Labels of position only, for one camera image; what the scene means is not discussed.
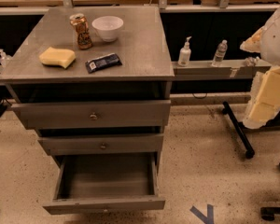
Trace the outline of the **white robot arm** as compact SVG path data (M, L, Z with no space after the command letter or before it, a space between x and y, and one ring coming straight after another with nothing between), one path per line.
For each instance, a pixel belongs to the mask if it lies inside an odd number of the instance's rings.
M272 66L265 73L256 73L245 111L244 126L258 129L280 111L280 7L241 44L240 49L259 53L260 58Z

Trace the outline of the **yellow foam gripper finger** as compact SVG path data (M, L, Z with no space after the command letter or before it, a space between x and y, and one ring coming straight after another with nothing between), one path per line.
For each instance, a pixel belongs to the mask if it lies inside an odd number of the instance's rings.
M280 111L280 66L273 66L265 73L257 72L250 96L243 124L248 129L258 129Z
M259 28L252 36L240 45L240 50L250 53L260 53L260 40L262 35L262 28Z

